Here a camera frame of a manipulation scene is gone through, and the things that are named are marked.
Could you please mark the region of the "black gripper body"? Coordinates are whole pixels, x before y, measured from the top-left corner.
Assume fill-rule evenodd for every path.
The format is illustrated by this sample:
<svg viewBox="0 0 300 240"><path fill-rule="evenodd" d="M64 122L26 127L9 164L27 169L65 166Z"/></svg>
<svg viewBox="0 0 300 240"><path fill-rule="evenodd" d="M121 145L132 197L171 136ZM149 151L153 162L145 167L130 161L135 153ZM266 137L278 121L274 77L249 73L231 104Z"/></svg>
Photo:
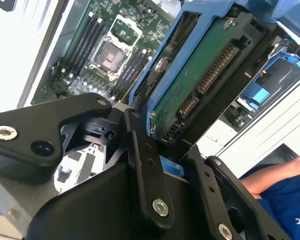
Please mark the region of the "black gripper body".
<svg viewBox="0 0 300 240"><path fill-rule="evenodd" d="M166 174L175 222L165 232L136 228L128 167L120 163L52 198L32 219L28 240L208 240L210 233L197 193Z"/></svg>

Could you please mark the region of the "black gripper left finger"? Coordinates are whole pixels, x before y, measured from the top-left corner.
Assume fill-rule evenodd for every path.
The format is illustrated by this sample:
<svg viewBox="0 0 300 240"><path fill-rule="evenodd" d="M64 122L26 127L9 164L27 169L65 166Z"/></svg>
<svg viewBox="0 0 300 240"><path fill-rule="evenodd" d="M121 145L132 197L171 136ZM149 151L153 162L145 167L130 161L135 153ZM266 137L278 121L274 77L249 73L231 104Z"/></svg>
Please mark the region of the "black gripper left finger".
<svg viewBox="0 0 300 240"><path fill-rule="evenodd" d="M106 146L110 166L129 165L130 195L141 227L175 222L155 141L141 115L85 93L0 113L0 175L28 184L47 182L62 158L90 142Z"/></svg>

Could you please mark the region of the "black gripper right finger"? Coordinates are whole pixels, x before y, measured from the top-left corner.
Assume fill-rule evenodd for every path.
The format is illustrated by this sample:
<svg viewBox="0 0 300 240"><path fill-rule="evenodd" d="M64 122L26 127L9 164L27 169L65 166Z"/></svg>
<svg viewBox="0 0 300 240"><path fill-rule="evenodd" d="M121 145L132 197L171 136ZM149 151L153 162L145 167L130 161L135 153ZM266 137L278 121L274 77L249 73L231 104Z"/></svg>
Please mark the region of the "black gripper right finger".
<svg viewBox="0 0 300 240"><path fill-rule="evenodd" d="M203 159L194 146L184 157L184 173L199 194L213 240L289 239L219 158Z"/></svg>

